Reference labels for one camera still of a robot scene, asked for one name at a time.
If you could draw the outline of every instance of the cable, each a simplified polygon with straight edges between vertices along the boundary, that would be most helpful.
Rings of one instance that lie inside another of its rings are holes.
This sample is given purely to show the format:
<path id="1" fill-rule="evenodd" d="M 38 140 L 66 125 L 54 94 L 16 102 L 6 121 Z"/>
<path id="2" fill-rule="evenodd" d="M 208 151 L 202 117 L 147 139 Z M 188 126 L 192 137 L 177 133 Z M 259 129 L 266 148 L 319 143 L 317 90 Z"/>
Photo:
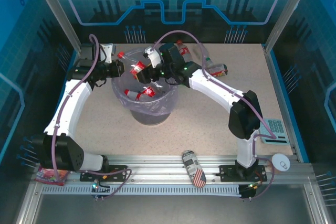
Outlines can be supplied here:
<path id="1" fill-rule="evenodd" d="M 221 87 L 222 89 L 226 90 L 227 92 L 229 92 L 230 94 L 238 97 L 239 99 L 241 99 L 243 102 L 245 102 L 251 109 L 252 111 L 255 113 L 255 115 L 259 118 L 259 120 L 262 122 L 262 124 L 265 126 L 265 128 L 267 129 L 267 131 L 269 132 L 269 134 L 271 136 L 268 136 L 268 135 L 264 135 L 264 134 L 256 134 L 254 135 L 254 138 L 257 138 L 258 136 L 263 136 L 263 137 L 270 137 L 271 139 L 276 139 L 277 137 L 274 135 L 274 133 L 271 131 L 271 129 L 268 127 L 268 125 L 266 124 L 266 122 L 264 121 L 264 119 L 261 117 L 261 115 L 258 113 L 258 111 L 253 107 L 253 105 L 247 101 L 244 97 L 242 97 L 241 95 L 235 93 L 234 91 L 232 91 L 231 89 L 225 87 L 224 85 L 222 85 L 221 83 L 215 81 L 216 79 L 213 78 L 210 74 L 208 74 L 206 71 L 205 71 L 205 52 L 204 52 L 204 49 L 203 49 L 203 46 L 202 44 L 198 41 L 198 39 L 192 35 L 191 33 L 187 32 L 187 31 L 183 31 L 183 30 L 174 30 L 174 31 L 170 31 L 166 34 L 164 34 L 154 45 L 153 45 L 153 49 L 165 38 L 167 37 L 168 35 L 170 34 L 175 34 L 175 33 L 183 33 L 183 34 L 187 34 L 189 35 L 190 37 L 192 37 L 196 43 L 198 44 L 198 46 L 200 47 L 201 49 L 201 52 L 202 52 L 202 73 L 203 75 L 205 76 L 205 78 L 216 84 L 217 86 Z"/>
<path id="2" fill-rule="evenodd" d="M 260 185 L 262 186 L 262 184 L 263 184 L 262 176 L 256 170 L 254 171 L 254 173 L 257 174 L 257 176 L 259 177 L 259 179 L 260 179 Z"/>
<path id="3" fill-rule="evenodd" d="M 268 135 L 264 135 L 264 134 L 255 134 L 253 136 L 253 149 L 252 149 L 252 153 L 254 155 L 255 158 L 259 159 L 259 160 L 264 160 L 264 161 L 269 161 L 271 166 L 272 166 L 272 178 L 271 178 L 271 181 L 269 182 L 269 184 L 267 185 L 266 189 L 264 191 L 262 191 L 259 195 L 255 196 L 255 198 L 258 198 L 260 197 L 261 195 L 263 195 L 267 190 L 268 188 L 270 187 L 270 185 L 272 184 L 272 181 L 274 179 L 274 175 L 275 175 L 275 169 L 274 169 L 274 166 L 272 164 L 272 162 L 267 159 L 267 158 L 263 158 L 263 157 L 257 157 L 256 155 L 256 147 L 255 147 L 255 143 L 256 143 L 256 138 L 259 137 L 259 136 L 263 136 L 263 137 L 270 137 L 271 139 L 276 139 L 276 136 L 275 134 L 271 131 L 271 129 L 268 127 L 268 125 L 266 124 L 265 120 L 263 119 L 263 117 L 259 114 L 259 112 L 253 107 L 253 105 L 247 101 L 244 97 L 242 97 L 241 95 L 235 93 L 234 91 L 232 91 L 231 89 L 227 88 L 226 86 L 222 85 L 221 83 L 219 83 L 218 81 L 215 81 L 216 79 L 214 77 L 212 77 L 210 74 L 208 74 L 206 72 L 206 69 L 205 69 L 205 59 L 206 59 L 206 55 L 205 55 L 205 52 L 204 52 L 204 49 L 203 49 L 203 45 L 198 41 L 198 39 L 192 35 L 191 33 L 187 32 L 187 31 L 183 31 L 183 30 L 174 30 L 174 31 L 170 31 L 166 34 L 164 34 L 154 45 L 153 45 L 153 49 L 162 41 L 162 39 L 164 39 L 165 37 L 167 37 L 168 35 L 170 34 L 175 34 L 175 33 L 182 33 L 182 34 L 187 34 L 189 35 L 190 37 L 192 37 L 196 43 L 198 44 L 198 46 L 200 47 L 201 49 L 201 52 L 202 52 L 202 73 L 204 75 L 204 77 L 216 84 L 217 86 L 221 87 L 222 89 L 226 90 L 227 92 L 229 92 L 230 94 L 234 95 L 235 97 L 238 97 L 239 99 L 241 99 L 243 102 L 245 102 L 250 108 L 251 110 L 255 113 L 255 115 L 259 118 L 259 120 L 261 121 L 261 123 L 264 125 L 264 127 L 267 129 L 268 133 L 270 134 L 270 136 Z"/>
<path id="4" fill-rule="evenodd" d="M 59 128 L 59 122 L 60 122 L 64 107 L 67 104 L 71 95 L 74 93 L 74 91 L 90 76 L 90 74 L 92 73 L 92 71 L 95 68 L 95 66 L 97 64 L 97 61 L 98 61 L 98 56 L 99 56 L 99 42 L 98 42 L 98 39 L 93 34 L 89 35 L 89 39 L 90 39 L 91 43 L 96 44 L 96 55 L 94 57 L 95 59 L 93 61 L 93 64 L 92 64 L 90 70 L 87 72 L 87 74 L 73 87 L 73 89 L 70 90 L 68 95 L 65 97 L 64 102 L 62 103 L 62 105 L 59 109 L 59 112 L 57 114 L 56 124 L 54 126 L 54 133 L 52 135 L 53 140 L 51 142 L 51 161 L 52 161 L 52 168 L 54 169 L 54 173 L 55 173 L 55 180 L 57 182 L 62 182 L 62 180 L 60 179 L 58 171 L 57 171 L 56 157 L 55 157 L 55 144 L 56 144 L 57 131 L 58 131 L 58 128 Z"/>
<path id="5" fill-rule="evenodd" d="M 91 170 L 89 170 L 89 171 L 81 171 L 81 172 L 87 172 L 87 173 L 90 173 L 90 174 L 101 175 L 101 176 L 111 176 L 111 175 L 115 175 L 115 174 L 118 174 L 118 173 L 129 172 L 127 178 L 125 179 L 125 181 L 123 183 L 121 183 L 120 186 L 116 190 L 114 190 L 111 194 L 107 195 L 106 197 L 101 197 L 102 200 L 104 200 L 106 198 L 109 198 L 109 197 L 112 197 L 114 194 L 116 194 L 120 190 L 120 188 L 124 184 L 126 184 L 127 180 L 131 177 L 131 174 L 132 174 L 132 170 L 129 169 L 129 168 L 124 169 L 124 170 L 119 170 L 119 171 L 113 172 L 113 173 L 97 173 L 97 172 L 93 172 Z"/>
<path id="6" fill-rule="evenodd" d="M 109 188 L 109 189 L 110 189 L 109 186 L 104 186 L 104 185 L 102 185 L 100 179 L 98 180 L 98 185 L 99 185 L 100 187 L 102 187 L 102 188 Z"/>

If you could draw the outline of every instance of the american flag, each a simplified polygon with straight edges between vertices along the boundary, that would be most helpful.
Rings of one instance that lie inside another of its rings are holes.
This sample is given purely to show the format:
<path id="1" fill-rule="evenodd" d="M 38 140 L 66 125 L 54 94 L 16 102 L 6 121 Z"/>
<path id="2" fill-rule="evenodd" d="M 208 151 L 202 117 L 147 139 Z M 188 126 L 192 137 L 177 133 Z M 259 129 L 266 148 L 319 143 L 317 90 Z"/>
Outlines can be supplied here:
<path id="1" fill-rule="evenodd" d="M 206 178 L 205 178 L 205 174 L 203 170 L 197 169 L 193 183 L 194 183 L 194 186 L 198 188 L 202 188 L 205 186 Z"/>

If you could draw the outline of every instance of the beige tabletop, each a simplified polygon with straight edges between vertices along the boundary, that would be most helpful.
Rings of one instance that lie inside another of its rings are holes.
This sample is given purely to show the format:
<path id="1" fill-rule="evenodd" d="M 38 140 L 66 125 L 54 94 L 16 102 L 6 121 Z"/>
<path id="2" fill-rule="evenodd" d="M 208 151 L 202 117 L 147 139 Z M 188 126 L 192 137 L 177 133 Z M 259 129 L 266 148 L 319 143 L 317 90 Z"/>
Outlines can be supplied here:
<path id="1" fill-rule="evenodd" d="M 197 63 L 195 44 L 186 44 Z M 118 44 L 117 52 L 145 44 Z M 281 112 L 260 44 L 205 44 L 214 63 L 224 63 L 228 75 L 219 80 L 235 89 L 258 95 L 265 118 L 281 119 Z M 156 126 L 138 123 L 112 91 L 111 80 L 95 88 L 84 105 L 75 140 L 97 154 L 236 155 L 237 140 L 228 128 L 229 114 L 206 95 L 179 86 L 179 99 L 169 118 Z M 257 154 L 292 154 L 289 145 L 257 142 Z"/>

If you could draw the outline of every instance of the glass panel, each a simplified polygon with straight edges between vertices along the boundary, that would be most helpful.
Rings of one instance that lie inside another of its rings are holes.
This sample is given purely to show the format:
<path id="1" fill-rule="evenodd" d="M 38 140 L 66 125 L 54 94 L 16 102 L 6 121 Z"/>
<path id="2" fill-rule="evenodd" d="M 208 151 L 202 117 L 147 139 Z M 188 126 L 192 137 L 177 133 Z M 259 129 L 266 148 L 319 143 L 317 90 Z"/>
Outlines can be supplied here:
<path id="1" fill-rule="evenodd" d="M 0 215 L 14 223 L 36 165 L 20 147 L 32 151 L 30 136 L 52 118 L 73 49 L 45 0 L 0 7 Z"/>
<path id="2" fill-rule="evenodd" d="M 82 25 L 82 41 L 96 26 L 94 31 L 109 41 L 134 43 L 145 38 L 153 42 L 176 28 L 193 32 L 203 42 L 265 42 L 286 1 L 60 0 L 71 22 Z M 132 33 L 145 33 L 145 38 Z"/>
<path id="3" fill-rule="evenodd" d="M 309 159 L 324 169 L 336 164 L 335 11 L 335 0 L 301 0 L 274 47 Z"/>

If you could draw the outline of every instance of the plastic bottle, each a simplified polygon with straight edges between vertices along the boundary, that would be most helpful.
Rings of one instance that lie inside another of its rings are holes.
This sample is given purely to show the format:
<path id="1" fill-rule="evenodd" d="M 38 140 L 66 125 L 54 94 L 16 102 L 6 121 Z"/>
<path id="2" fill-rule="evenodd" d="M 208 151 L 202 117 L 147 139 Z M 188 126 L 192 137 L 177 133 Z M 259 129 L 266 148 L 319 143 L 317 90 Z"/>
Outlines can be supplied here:
<path id="1" fill-rule="evenodd" d="M 153 100 L 152 97 L 145 95 L 144 93 L 138 93 L 134 91 L 130 91 L 129 89 L 125 89 L 125 95 L 130 98 L 132 101 L 139 101 L 139 102 L 150 102 Z"/>
<path id="2" fill-rule="evenodd" d="M 186 45 L 182 44 L 182 41 L 179 39 L 176 42 L 177 48 L 180 52 L 180 55 L 183 57 L 185 62 L 192 61 L 191 53 L 189 52 L 189 49 Z"/>
<path id="3" fill-rule="evenodd" d="M 210 59 L 208 50 L 205 48 L 205 46 L 203 46 L 203 44 L 201 44 L 201 47 L 202 47 L 203 52 L 205 54 L 205 68 L 207 69 L 207 68 L 213 67 L 215 64 Z M 196 45 L 196 47 L 194 48 L 194 52 L 197 55 L 198 59 L 202 61 L 203 55 L 202 55 L 202 51 L 200 51 L 198 45 Z"/>
<path id="4" fill-rule="evenodd" d="M 126 57 L 125 57 L 125 53 L 123 52 L 123 51 L 121 51 L 121 52 L 119 52 L 118 53 L 118 59 L 126 59 Z"/>

